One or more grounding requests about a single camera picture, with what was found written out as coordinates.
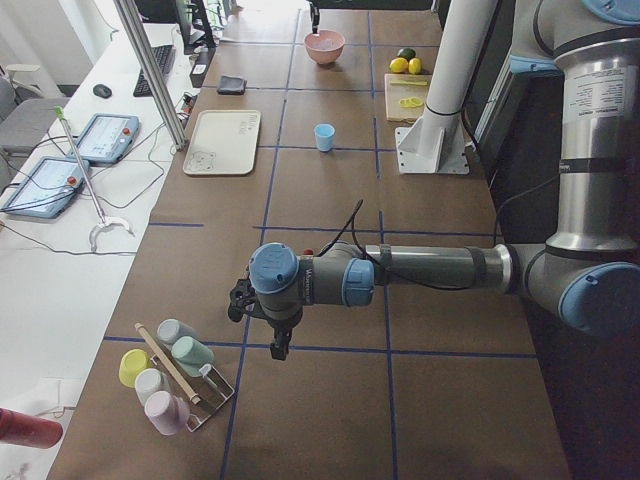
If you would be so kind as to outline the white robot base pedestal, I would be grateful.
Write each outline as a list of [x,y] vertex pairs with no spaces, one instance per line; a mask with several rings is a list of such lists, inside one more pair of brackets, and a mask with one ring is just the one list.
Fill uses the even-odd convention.
[[461,112],[498,2],[450,3],[422,115],[395,130],[401,174],[469,173]]

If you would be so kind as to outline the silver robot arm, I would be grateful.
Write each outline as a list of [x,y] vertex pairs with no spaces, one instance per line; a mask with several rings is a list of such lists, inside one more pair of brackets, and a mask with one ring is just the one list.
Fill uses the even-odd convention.
[[515,73],[564,76],[557,228],[542,244],[361,246],[335,238],[316,255],[269,243],[230,293],[229,318],[265,320],[283,360],[307,305],[365,306],[378,285],[443,291],[495,288],[531,299],[565,324],[609,337],[639,321],[637,250],[625,221],[627,176],[639,150],[639,5],[519,1]]

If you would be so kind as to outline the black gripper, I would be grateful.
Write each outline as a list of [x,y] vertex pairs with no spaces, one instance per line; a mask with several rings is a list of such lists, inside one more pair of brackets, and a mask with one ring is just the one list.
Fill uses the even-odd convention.
[[296,312],[286,319],[268,320],[268,324],[274,331],[274,339],[270,344],[270,353],[274,360],[285,361],[287,359],[293,329],[301,322],[302,315],[302,312]]

